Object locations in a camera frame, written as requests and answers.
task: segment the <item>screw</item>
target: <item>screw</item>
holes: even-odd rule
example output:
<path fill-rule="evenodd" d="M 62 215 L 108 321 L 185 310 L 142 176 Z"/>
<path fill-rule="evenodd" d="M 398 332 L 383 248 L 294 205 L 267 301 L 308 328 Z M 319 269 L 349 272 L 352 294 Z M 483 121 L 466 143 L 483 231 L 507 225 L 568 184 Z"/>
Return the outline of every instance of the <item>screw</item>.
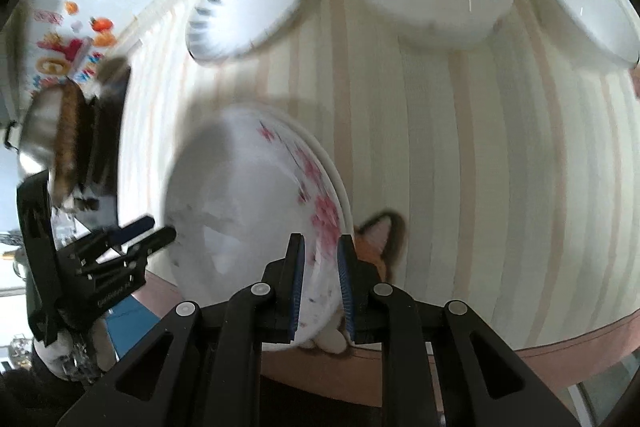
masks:
<path fill-rule="evenodd" d="M 373 286 L 373 293 L 376 295 L 380 295 L 381 297 L 388 297 L 393 293 L 394 287 L 386 282 L 379 282 L 375 286 Z"/>
<path fill-rule="evenodd" d="M 449 303 L 449 311 L 454 315 L 464 315 L 468 308 L 463 301 L 451 301 Z"/>
<path fill-rule="evenodd" d="M 192 302 L 181 302 L 175 307 L 175 312 L 180 315 L 180 317 L 188 317 L 196 311 L 196 306 Z"/>
<path fill-rule="evenodd" d="M 251 286 L 251 293 L 257 296 L 267 295 L 271 291 L 271 286 L 266 282 L 257 282 Z"/>

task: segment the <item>pink flower pattern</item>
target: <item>pink flower pattern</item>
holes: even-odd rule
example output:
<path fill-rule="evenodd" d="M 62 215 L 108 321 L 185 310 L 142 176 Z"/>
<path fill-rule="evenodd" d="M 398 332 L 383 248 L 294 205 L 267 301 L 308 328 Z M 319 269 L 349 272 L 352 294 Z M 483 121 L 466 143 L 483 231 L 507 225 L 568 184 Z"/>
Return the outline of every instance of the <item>pink flower pattern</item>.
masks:
<path fill-rule="evenodd" d="M 265 124 L 260 122 L 260 125 L 262 127 L 260 127 L 260 129 L 258 129 L 258 132 L 264 137 L 265 140 L 267 140 L 267 142 L 271 143 L 276 136 L 273 134 L 273 132 L 271 132 L 269 129 L 267 129 Z"/>
<path fill-rule="evenodd" d="M 340 219 L 338 209 L 328 194 L 316 198 L 316 215 L 311 218 L 311 223 L 318 232 L 322 253 L 332 259 L 340 239 Z"/>
<path fill-rule="evenodd" d="M 262 137 L 269 143 L 273 142 L 277 136 L 280 142 L 282 142 L 287 148 L 298 167 L 304 172 L 305 178 L 307 180 L 311 180 L 311 182 L 313 182 L 313 184 L 319 189 L 320 194 L 316 196 L 315 201 L 316 212 L 311 217 L 311 224 L 318 234 L 321 254 L 328 259 L 335 260 L 336 248 L 341 234 L 340 218 L 338 217 L 338 208 L 324 185 L 320 167 L 316 164 L 316 162 L 314 162 L 314 160 L 311 158 L 311 155 L 300 146 L 296 145 L 296 151 L 294 155 L 289 146 L 282 140 L 279 135 L 276 135 L 272 130 L 268 129 L 268 127 L 265 126 L 265 124 L 263 124 L 262 122 L 260 122 L 260 126 L 261 127 L 258 129 L 260 135 L 262 135 Z M 298 158 L 302 161 L 302 165 L 298 163 L 295 156 L 298 156 Z M 310 195 L 308 193 L 308 189 L 306 188 L 306 184 L 303 180 L 300 180 L 298 203 L 306 204 L 308 203 L 309 199 Z M 307 258 L 308 263 L 313 262 L 312 252 L 312 249 L 307 250 L 307 256 L 311 254 L 311 257 Z"/>
<path fill-rule="evenodd" d="M 316 184 L 316 187 L 322 187 L 322 172 L 316 163 L 311 159 L 308 153 L 297 147 L 296 154 L 298 154 L 299 158 L 302 160 L 304 164 L 305 176 L 309 178 Z"/>

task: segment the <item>blue cloth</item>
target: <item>blue cloth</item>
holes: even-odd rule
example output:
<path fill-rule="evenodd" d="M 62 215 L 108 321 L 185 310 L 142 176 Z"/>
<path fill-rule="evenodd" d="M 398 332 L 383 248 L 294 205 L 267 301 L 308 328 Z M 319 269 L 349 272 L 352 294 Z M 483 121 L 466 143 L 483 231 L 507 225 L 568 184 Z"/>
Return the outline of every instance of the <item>blue cloth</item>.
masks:
<path fill-rule="evenodd" d="M 111 342 L 119 358 L 135 346 L 160 319 L 129 296 L 106 318 Z"/>

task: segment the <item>white plate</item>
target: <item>white plate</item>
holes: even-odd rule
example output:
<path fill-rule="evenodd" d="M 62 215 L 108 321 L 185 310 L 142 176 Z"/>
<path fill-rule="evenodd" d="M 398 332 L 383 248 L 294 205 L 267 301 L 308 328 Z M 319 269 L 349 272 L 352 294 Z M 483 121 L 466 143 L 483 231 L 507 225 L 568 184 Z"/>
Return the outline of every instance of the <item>white plate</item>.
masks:
<path fill-rule="evenodd" d="M 302 0 L 198 0 L 187 23 L 196 60 L 222 60 L 258 47 L 284 26 Z"/>
<path fill-rule="evenodd" d="M 293 343 L 314 337 L 340 304 L 336 244 L 348 233 L 334 187 L 306 142 L 267 113 L 229 107 L 183 149 L 171 175 L 165 222 L 177 238 L 167 249 L 180 292 L 201 306 L 227 300 L 260 280 L 305 237 L 300 320 Z"/>

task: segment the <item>pot handle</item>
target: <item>pot handle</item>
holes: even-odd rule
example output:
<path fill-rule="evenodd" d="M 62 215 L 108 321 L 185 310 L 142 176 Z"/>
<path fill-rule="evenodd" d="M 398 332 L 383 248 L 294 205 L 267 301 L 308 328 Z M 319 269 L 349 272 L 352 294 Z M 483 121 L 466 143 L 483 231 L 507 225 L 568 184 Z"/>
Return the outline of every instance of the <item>pot handle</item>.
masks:
<path fill-rule="evenodd" d="M 4 148 L 5 149 L 9 149 L 9 150 L 15 150 L 17 151 L 18 148 L 11 145 L 11 143 L 9 142 L 9 136 L 11 135 L 11 130 L 18 125 L 18 122 L 15 120 L 12 120 L 11 122 L 9 122 L 9 124 L 7 124 L 6 126 L 6 131 L 4 131 Z"/>

